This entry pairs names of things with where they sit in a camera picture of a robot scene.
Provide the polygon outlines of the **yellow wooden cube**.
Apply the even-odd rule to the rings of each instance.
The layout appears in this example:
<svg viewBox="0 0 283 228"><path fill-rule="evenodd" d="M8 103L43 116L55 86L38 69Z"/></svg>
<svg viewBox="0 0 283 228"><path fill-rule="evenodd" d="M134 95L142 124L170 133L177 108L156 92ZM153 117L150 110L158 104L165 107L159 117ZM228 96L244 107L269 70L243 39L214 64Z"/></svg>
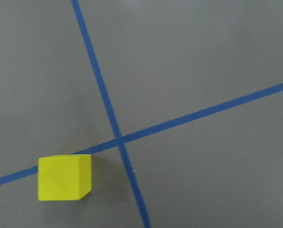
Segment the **yellow wooden cube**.
<svg viewBox="0 0 283 228"><path fill-rule="evenodd" d="M38 160L38 200L80 200L92 191L90 154L54 155Z"/></svg>

